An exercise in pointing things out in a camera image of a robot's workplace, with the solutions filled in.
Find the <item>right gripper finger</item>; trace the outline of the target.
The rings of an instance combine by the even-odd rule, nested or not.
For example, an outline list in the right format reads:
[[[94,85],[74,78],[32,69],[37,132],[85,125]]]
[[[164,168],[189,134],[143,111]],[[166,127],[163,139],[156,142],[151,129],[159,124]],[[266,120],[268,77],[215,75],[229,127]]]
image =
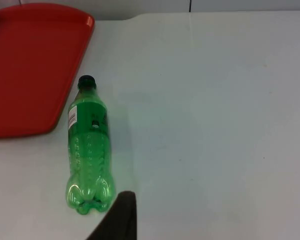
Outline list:
[[[133,191],[122,191],[89,240],[136,240],[137,200]]]

